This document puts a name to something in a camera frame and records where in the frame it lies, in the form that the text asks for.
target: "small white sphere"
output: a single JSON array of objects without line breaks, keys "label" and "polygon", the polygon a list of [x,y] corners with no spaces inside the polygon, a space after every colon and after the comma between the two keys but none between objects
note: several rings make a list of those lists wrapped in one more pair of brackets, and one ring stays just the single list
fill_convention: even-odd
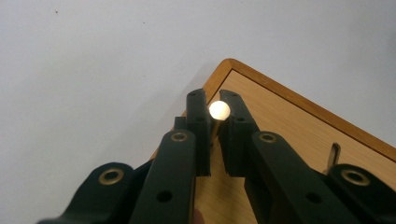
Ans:
[{"label": "small white sphere", "polygon": [[230,107],[223,101],[215,101],[209,107],[213,119],[225,120],[230,116]]}]

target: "dark wood edge trim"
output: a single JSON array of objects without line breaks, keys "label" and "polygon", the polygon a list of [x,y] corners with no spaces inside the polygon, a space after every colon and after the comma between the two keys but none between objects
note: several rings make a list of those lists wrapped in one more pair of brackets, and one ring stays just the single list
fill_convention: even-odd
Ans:
[{"label": "dark wood edge trim", "polygon": [[225,81],[227,76],[233,70],[241,74],[242,76],[249,78],[250,80],[264,87],[268,91],[271,91],[274,94],[282,97],[284,100],[290,102],[291,104],[300,107],[305,112],[329,124],[341,133],[346,134],[347,136],[376,151],[384,157],[387,157],[388,159],[396,162],[396,148],[372,136],[371,134],[356,127],[348,121],[339,118],[332,112],[324,109],[319,105],[314,104],[313,102],[305,99],[302,95],[291,91],[285,86],[272,80],[268,76],[254,70],[253,68],[241,62],[238,62],[235,59],[223,60],[213,72],[212,76],[205,83],[204,89],[208,102],[212,100],[216,92],[221,87],[221,84]]}]

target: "wooden board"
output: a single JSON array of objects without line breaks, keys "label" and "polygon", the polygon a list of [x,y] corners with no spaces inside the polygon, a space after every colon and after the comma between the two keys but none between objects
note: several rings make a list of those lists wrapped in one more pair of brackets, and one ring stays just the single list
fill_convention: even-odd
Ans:
[{"label": "wooden board", "polygon": [[[224,60],[204,85],[208,104],[219,90],[238,92],[262,131],[281,134],[313,169],[326,169],[332,143],[341,146],[339,163],[358,165],[396,189],[396,148],[382,142],[271,78],[238,62]],[[197,177],[195,207],[205,223],[256,223],[244,178],[225,174],[219,142],[210,177]]]}]

